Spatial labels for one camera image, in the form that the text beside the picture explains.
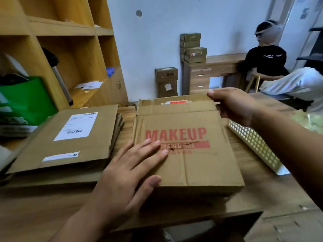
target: white cloth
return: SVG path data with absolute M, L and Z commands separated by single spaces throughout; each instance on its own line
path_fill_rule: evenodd
M 268 95 L 287 94 L 314 102 L 309 112 L 323 112 L 323 76 L 315 69 L 305 67 L 276 80 L 264 81 L 260 91 Z

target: yellow basket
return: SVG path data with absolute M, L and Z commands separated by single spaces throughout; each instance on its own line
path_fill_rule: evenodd
M 229 128 L 241 138 L 277 175 L 290 174 L 261 136 L 250 127 L 229 121 Z

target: black t-shirt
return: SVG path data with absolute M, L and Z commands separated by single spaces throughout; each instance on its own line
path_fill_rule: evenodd
M 269 76 L 288 75 L 285 68 L 287 53 L 281 47 L 258 46 L 251 49 L 245 59 L 246 69 L 257 68 L 257 72 Z

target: wooden table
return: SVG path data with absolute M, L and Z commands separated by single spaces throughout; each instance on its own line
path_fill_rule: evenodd
M 224 87 L 240 87 L 241 74 L 237 65 L 244 61 L 245 57 L 245 53 L 236 53 L 208 56 L 206 62 L 202 63 L 183 61 L 182 94 L 206 93 L 209 90 L 210 78 L 218 76 L 225 77 Z
M 251 94 L 256 100 L 284 114 L 293 108 L 262 93 Z M 134 107 L 123 108 L 126 125 L 120 133 L 116 149 L 132 136 Z M 229 217 L 265 211 L 263 217 L 316 209 L 313 201 L 291 175 L 277 176 L 231 130 L 229 140 L 240 166 L 246 187 L 226 204 L 209 199 L 199 205 L 156 205 L 147 208 L 120 229 L 151 225 L 168 225 Z M 1 241 L 45 241 L 88 199 L 93 186 L 31 188 L 2 191 L 0 194 Z

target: black hair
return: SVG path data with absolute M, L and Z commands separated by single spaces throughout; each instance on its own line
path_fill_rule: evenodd
M 278 22 L 275 21 L 275 20 L 268 20 L 266 22 L 262 22 L 260 25 L 257 26 L 256 32 L 260 32 L 260 31 L 263 31 L 263 30 L 266 30 L 266 29 L 272 27 L 273 25 L 271 23 L 269 23 L 269 22 L 271 22 L 271 23 L 273 23 L 275 25 L 278 24 Z

